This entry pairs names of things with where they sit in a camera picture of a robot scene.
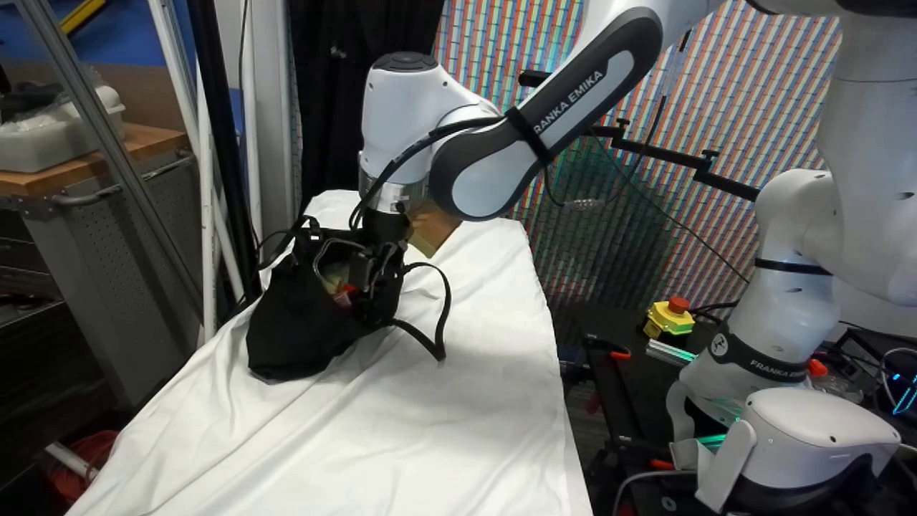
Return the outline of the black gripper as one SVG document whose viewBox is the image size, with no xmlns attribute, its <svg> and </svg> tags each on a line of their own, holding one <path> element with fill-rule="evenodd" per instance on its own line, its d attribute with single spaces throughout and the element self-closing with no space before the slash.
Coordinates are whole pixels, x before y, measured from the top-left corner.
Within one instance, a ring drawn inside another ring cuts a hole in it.
<svg viewBox="0 0 917 516">
<path fill-rule="evenodd" d="M 409 222 L 368 209 L 361 235 L 371 245 L 361 315 L 371 328 L 389 325 L 402 292 L 402 267 Z"/>
</svg>

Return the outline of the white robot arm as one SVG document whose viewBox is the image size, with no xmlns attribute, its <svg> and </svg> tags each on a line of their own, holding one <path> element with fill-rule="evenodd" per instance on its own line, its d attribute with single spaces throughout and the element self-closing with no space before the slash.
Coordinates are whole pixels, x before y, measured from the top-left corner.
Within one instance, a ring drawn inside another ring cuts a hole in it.
<svg viewBox="0 0 917 516">
<path fill-rule="evenodd" d="M 484 222 L 633 93 L 725 0 L 591 0 L 574 55 L 503 111 L 432 57 L 372 64 L 361 171 L 432 189 Z M 762 15 L 835 17 L 842 32 L 819 123 L 819 170 L 775 174 L 753 199 L 752 288 L 676 388 L 706 414 L 795 388 L 841 322 L 912 335 L 917 310 L 917 0 L 748 0 Z"/>
</svg>

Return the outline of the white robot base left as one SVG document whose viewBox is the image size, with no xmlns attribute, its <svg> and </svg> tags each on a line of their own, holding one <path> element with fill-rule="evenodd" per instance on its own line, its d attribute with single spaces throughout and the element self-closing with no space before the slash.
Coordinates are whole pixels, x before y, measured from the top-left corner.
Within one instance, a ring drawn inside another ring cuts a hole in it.
<svg viewBox="0 0 917 516">
<path fill-rule="evenodd" d="M 818 391 L 806 364 L 768 364 L 716 335 L 669 388 L 670 451 L 707 510 L 812 505 L 848 474 L 879 475 L 904 437 L 871 409 Z"/>
</svg>

